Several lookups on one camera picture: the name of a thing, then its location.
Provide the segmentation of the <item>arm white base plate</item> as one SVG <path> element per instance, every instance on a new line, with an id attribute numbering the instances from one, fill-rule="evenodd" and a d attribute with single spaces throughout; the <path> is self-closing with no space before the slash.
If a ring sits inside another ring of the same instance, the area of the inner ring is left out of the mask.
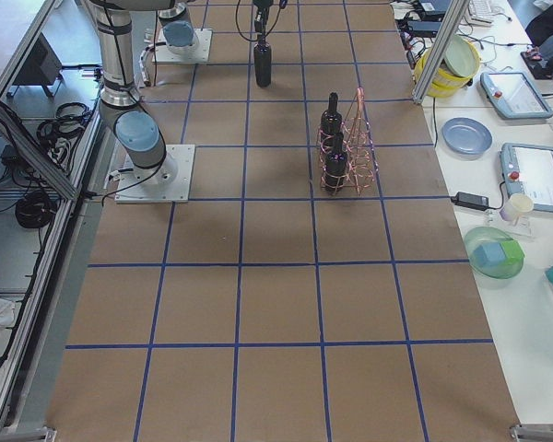
<path id="1" fill-rule="evenodd" d="M 162 31 L 155 45 L 159 64 L 206 64 L 212 29 Z"/>
<path id="2" fill-rule="evenodd" d="M 135 169 L 128 154 L 113 170 L 129 169 L 118 175 L 119 191 L 114 200 L 119 204 L 186 203 L 189 200 L 194 166 L 195 145 L 167 145 L 161 168 L 146 171 Z"/>

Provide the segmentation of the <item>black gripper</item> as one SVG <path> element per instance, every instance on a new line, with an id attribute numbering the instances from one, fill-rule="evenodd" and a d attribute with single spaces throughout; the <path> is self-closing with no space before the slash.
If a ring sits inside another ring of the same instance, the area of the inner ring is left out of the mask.
<path id="1" fill-rule="evenodd" d="M 272 5 L 272 0 L 253 0 L 253 6 L 256 8 L 253 26 L 256 33 L 256 41 L 260 44 L 265 44 L 267 35 L 266 26 Z"/>

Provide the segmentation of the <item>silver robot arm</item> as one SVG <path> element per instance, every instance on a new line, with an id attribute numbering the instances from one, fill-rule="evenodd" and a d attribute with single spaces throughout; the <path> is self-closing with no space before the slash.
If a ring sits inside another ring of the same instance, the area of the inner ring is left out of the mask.
<path id="1" fill-rule="evenodd" d="M 160 10 L 158 19 L 170 52 L 184 54 L 197 47 L 198 37 L 195 34 L 187 4 L 179 2 L 170 9 Z"/>
<path id="2" fill-rule="evenodd" d="M 132 49 L 133 11 L 153 11 L 165 44 L 173 52 L 194 46 L 194 28 L 185 1 L 90 1 L 102 60 L 100 116 L 133 163 L 138 183 L 154 184 L 176 175 L 163 135 L 140 103 Z"/>

